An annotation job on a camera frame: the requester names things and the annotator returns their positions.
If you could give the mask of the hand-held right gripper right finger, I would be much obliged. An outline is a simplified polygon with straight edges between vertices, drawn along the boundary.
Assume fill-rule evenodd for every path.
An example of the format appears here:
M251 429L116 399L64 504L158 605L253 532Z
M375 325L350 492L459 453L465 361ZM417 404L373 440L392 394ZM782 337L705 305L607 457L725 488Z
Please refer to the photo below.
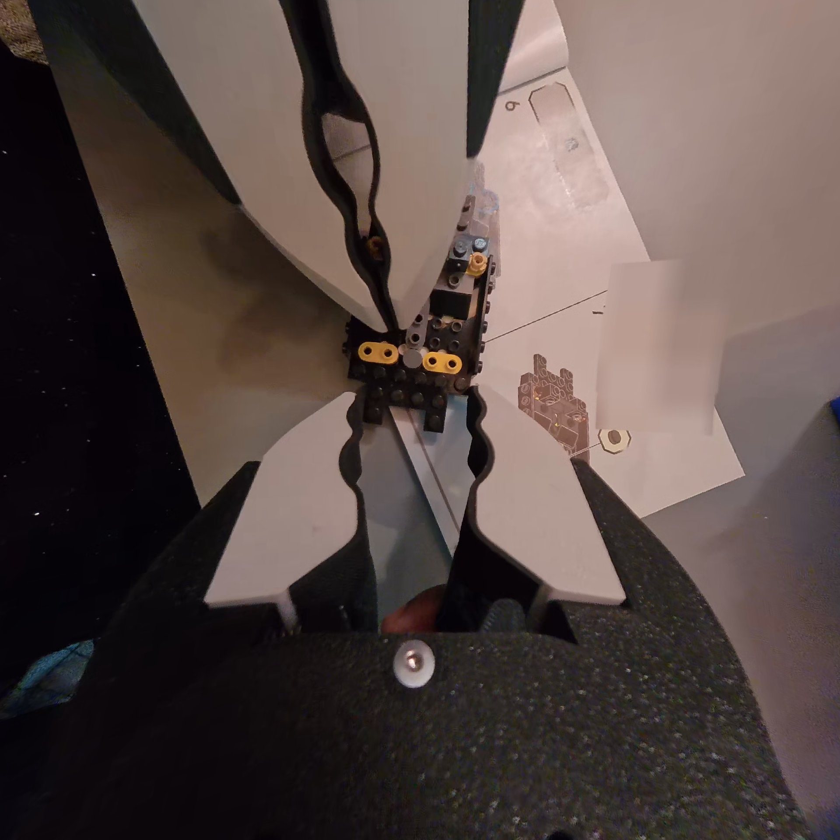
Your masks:
M557 600L627 598L570 457L489 385L469 391L474 476L456 547L456 592L518 602L532 623Z

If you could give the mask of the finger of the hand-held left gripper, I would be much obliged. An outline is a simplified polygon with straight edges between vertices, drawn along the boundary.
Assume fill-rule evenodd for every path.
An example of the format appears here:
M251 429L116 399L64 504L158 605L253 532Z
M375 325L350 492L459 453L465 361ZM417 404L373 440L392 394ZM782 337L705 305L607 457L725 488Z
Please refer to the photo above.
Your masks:
M338 58L325 2L143 1L143 23L247 215L331 299L383 332L396 326L384 261L358 227L322 116L369 122Z
M378 222L400 326L428 299L467 193L467 1L330 1L341 66L378 146Z

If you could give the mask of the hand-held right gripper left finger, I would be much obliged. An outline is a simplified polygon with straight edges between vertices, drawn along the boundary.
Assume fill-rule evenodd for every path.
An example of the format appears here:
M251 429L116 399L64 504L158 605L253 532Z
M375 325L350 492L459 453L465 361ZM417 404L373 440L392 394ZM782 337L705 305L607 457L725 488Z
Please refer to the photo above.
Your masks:
M289 631L343 607L368 627L362 395L345 392L262 459L204 601L272 604Z

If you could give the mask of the black lego model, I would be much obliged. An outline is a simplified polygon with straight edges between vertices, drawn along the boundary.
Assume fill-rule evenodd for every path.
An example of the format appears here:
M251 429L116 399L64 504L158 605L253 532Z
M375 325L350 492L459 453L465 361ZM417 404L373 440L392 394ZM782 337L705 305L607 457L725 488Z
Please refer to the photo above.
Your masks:
M450 396L462 396L482 368L490 294L499 275L499 201L494 192L473 186L467 195L450 248L429 297L408 327L375 332L357 318L346 324L343 353L349 378L364 386L363 419L381 424L388 407L424 413L423 429L440 434ZM357 350L364 341L386 341L400 352L396 364L365 363ZM427 371L429 351L456 354L456 374Z

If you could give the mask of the white instruction booklet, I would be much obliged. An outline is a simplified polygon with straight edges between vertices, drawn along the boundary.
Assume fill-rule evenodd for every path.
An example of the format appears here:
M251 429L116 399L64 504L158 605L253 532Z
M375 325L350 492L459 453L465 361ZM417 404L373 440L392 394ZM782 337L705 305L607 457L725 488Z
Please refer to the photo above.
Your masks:
M525 2L476 177L497 194L500 267L481 382L532 407L639 517L744 475L719 415L709 434L602 429L595 369L614 265L648 253L569 70L555 2Z

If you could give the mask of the person's black speckled clothing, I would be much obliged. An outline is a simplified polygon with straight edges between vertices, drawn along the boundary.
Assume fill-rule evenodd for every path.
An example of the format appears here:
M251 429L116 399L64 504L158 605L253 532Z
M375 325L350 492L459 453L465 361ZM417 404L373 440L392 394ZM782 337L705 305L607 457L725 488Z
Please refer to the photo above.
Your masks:
M5 692L98 637L199 504L54 78L1 58Z

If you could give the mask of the teal cloth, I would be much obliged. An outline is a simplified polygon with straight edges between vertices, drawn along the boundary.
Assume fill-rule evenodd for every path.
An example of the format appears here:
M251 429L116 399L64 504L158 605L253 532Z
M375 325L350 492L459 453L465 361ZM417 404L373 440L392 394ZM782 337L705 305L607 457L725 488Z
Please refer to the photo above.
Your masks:
M94 640L86 640L36 660L3 697L1 720L68 702L76 694L94 648Z

